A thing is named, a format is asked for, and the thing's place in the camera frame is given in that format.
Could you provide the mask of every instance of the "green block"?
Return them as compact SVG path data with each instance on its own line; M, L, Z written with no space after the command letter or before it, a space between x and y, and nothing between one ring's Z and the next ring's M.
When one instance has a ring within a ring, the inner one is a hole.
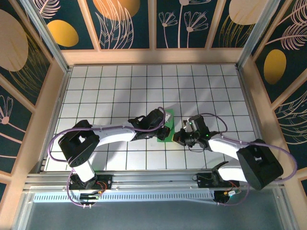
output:
M166 127L170 128L170 133L169 136L167 138L165 138L165 140L158 140L158 142L173 142L173 135L175 134L175 125L174 125L174 110L172 109L165 109L166 112L170 113L172 115L172 118L165 123Z

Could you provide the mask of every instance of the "purple cable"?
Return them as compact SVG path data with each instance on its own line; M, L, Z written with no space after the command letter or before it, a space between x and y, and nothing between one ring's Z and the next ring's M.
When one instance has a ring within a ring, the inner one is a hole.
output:
M156 131L157 129L159 129L160 127L162 127L165 124L165 117L166 117L166 112L164 110L164 108L162 107L158 107L158 109L161 109L163 111L163 119L160 122L160 124L155 127L155 128L151 128L151 129L141 129L141 128L134 128L134 127L129 127L129 126L113 126L113 127L101 127L101 128L69 128L66 129L64 131L59 132L58 134L56 134L51 141L49 142L48 148L47 148L47 153L48 156L53 160L53 161L57 161L57 162L67 162L66 160L60 160L60 159L56 159L51 155L51 146L53 144L53 142L55 141L56 138L58 138L61 135L64 135L68 132L72 132L72 131L102 131L102 130L109 130L109 129L115 129L115 128L127 128L127 129L131 129L134 131L139 131L139 132L153 132Z
M233 143L235 143L235 144L264 146L264 147L274 148L274 149L280 150L280 151L284 152L285 154L287 154L287 155L293 160L294 169L293 169L292 173L291 173L289 176L287 176L287 177L285 177L285 178L283 178L283 179L281 179L281 180L277 180L277 181L275 181L275 182L279 182L279 183L285 182L285 181L291 179L291 178L296 174L296 171L297 171L297 162L296 162L294 156L292 156L291 153L289 153L287 150L285 150L285 149L283 149L283 148L280 148L280 147L275 146L275 145L264 144L264 143L246 142L246 141L235 140L235 139L231 139L231 138L225 137L225 136L223 136L223 135L222 135L222 138L225 139L225 140L228 140L228 141L230 141L230 142L233 142Z

